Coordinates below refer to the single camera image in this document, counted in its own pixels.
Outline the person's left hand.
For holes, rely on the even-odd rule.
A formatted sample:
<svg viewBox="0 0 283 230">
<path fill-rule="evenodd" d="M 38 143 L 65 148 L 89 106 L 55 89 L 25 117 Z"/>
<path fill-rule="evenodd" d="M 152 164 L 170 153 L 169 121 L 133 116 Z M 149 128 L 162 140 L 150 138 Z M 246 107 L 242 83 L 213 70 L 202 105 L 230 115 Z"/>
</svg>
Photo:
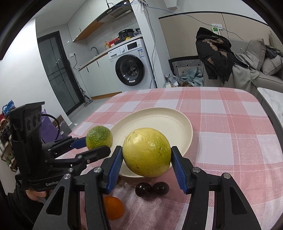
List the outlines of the person's left hand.
<svg viewBox="0 0 283 230">
<path fill-rule="evenodd" d="M 37 191 L 35 191 L 33 189 L 28 189 L 25 192 L 26 192 L 27 196 L 31 200 L 38 201 L 38 202 L 42 202 L 45 199 L 46 195 L 47 195 L 46 191 L 37 192 Z"/>
</svg>

